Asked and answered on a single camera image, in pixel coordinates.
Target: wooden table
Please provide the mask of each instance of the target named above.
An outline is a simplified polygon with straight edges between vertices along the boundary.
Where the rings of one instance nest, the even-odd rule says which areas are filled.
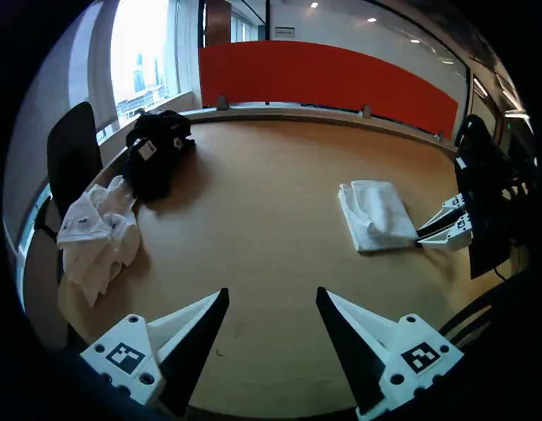
[[[191,405],[300,417],[355,404],[315,304],[324,286],[391,318],[440,327],[497,283],[471,281],[467,250],[355,252],[337,191],[391,181],[421,226],[456,194],[441,151],[359,128],[288,121],[192,127],[197,153],[169,198],[138,206],[142,246],[90,309],[63,280],[65,318],[92,342],[129,313],[156,319],[224,286],[230,307]]]

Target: black office chair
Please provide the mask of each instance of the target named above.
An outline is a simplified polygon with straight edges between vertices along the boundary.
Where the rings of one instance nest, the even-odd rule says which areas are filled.
[[[48,182],[60,219],[97,174],[103,169],[100,148],[95,137],[95,119],[89,102],[72,108],[51,130],[47,142]],[[50,198],[44,201],[35,218],[34,229],[42,229],[56,242],[57,232],[46,224]],[[57,260],[57,282],[63,276],[62,251]],[[69,347],[82,348],[85,342],[68,326]]]

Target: red panel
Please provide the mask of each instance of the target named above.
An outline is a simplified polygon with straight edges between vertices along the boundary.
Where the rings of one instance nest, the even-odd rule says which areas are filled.
[[[343,48],[252,41],[199,49],[203,105],[284,101],[361,109],[450,138],[458,103],[398,66]]]

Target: folded cloth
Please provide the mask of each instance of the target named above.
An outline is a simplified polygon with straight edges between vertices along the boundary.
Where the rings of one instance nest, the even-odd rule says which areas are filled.
[[[68,209],[57,237],[67,278],[80,285],[92,307],[100,293],[129,266],[140,245],[132,191],[122,176],[105,189],[93,186]]]
[[[391,183],[356,180],[339,187],[339,202],[357,251],[415,244],[417,231]]]

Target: metal bracket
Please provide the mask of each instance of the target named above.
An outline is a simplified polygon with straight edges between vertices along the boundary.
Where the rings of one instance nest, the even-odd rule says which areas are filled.
[[[416,314],[395,323],[323,287],[316,303],[357,401],[359,421],[412,400],[463,356]]]
[[[219,95],[216,99],[216,111],[226,111],[227,109],[230,109],[230,106],[228,105],[226,97],[224,95]]]
[[[465,211],[465,202],[462,197],[462,193],[458,193],[456,196],[451,197],[449,200],[443,202],[441,210],[437,212],[431,219],[429,219],[421,228],[417,230],[417,235],[422,238],[427,235],[431,235],[433,232],[439,231],[445,227],[448,227],[451,223],[456,221]]]
[[[365,104],[361,110],[361,117],[363,119],[370,119],[372,116],[372,108],[369,104]]]
[[[131,399],[182,415],[228,302],[223,288],[150,323],[129,314],[80,356]]]
[[[462,215],[454,225],[417,241],[422,246],[457,251],[472,243],[472,223],[468,213]]]

